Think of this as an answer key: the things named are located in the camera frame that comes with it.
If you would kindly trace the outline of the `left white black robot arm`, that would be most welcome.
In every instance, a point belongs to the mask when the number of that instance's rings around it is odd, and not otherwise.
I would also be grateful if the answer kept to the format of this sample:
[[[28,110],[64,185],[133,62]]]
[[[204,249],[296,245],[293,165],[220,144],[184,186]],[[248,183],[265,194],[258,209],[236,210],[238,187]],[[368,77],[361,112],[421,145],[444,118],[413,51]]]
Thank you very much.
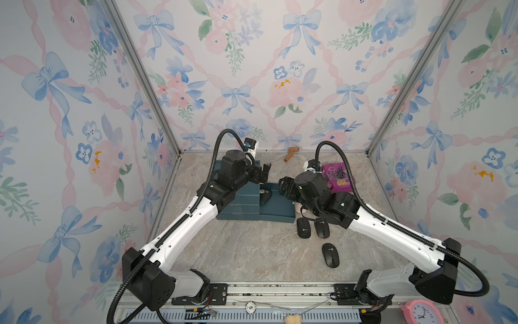
[[[140,250],[130,248],[124,253],[123,282],[110,309],[115,310],[125,291],[141,302],[138,311],[158,311],[178,297],[204,302],[210,283],[207,277],[196,270],[175,275],[169,271],[197,233],[233,202],[237,191],[248,183],[267,183],[270,170],[271,164],[258,166],[245,152],[226,152],[219,168],[210,167],[209,178],[181,217]]]

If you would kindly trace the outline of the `teal bottom drawer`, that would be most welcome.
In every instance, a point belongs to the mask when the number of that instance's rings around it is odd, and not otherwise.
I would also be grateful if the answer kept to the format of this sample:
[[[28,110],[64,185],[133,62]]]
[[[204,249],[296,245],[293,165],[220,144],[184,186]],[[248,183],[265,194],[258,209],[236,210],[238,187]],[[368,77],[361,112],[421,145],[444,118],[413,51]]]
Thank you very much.
[[[272,221],[279,223],[292,224],[295,222],[294,203],[279,194],[279,185],[275,183],[261,184],[260,189],[267,188],[272,190],[272,198],[265,205],[260,205],[260,221]]]

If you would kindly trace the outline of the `pink computer mouse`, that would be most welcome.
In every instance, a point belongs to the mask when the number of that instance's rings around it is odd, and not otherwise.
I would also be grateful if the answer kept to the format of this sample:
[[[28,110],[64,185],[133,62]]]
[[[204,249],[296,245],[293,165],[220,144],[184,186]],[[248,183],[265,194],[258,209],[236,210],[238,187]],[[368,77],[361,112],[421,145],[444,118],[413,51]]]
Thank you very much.
[[[300,214],[300,213],[301,213],[301,210],[302,210],[302,205],[301,205],[301,204],[299,204],[298,202],[295,202],[295,203],[294,203],[294,209],[295,209],[295,212],[296,212],[296,213],[299,213],[299,214]]]

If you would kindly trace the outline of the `black computer mouse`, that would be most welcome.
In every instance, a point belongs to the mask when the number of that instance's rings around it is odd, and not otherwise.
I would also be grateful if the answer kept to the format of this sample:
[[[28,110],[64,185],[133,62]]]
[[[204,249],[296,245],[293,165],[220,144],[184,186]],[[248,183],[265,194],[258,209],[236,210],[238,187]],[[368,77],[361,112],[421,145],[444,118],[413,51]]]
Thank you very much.
[[[301,239],[308,239],[311,236],[311,226],[308,219],[301,217],[296,221],[297,233]]]
[[[330,236],[329,223],[323,219],[317,219],[314,221],[314,227],[316,234],[319,238],[328,239]]]
[[[333,244],[324,243],[322,245],[322,255],[327,267],[334,269],[340,265],[339,254],[337,252],[337,248]]]
[[[265,205],[272,198],[272,190],[263,188],[260,189],[260,205]]]

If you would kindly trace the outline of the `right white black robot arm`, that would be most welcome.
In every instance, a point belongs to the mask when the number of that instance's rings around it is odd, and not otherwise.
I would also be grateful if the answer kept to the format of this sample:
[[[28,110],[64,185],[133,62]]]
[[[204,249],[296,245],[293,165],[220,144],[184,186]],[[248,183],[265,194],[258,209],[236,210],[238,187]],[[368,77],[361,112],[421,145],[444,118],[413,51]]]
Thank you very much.
[[[325,179],[312,171],[296,178],[279,180],[281,196],[297,202],[318,218],[344,229],[366,235],[405,257],[403,267],[374,271],[367,269],[353,289],[354,298],[372,304],[390,295],[421,296],[440,304],[453,301],[457,281],[460,243],[441,243],[421,235],[383,215],[375,217],[367,204],[352,193],[332,193]]]

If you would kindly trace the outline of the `teal drawer cabinet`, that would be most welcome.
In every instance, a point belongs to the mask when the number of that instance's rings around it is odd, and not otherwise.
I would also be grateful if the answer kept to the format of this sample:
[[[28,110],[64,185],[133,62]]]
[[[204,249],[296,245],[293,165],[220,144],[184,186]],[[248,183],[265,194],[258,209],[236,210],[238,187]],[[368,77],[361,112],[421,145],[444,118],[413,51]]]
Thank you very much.
[[[233,151],[217,162],[210,189],[215,193],[220,220],[254,220],[260,213],[261,169],[246,155]]]

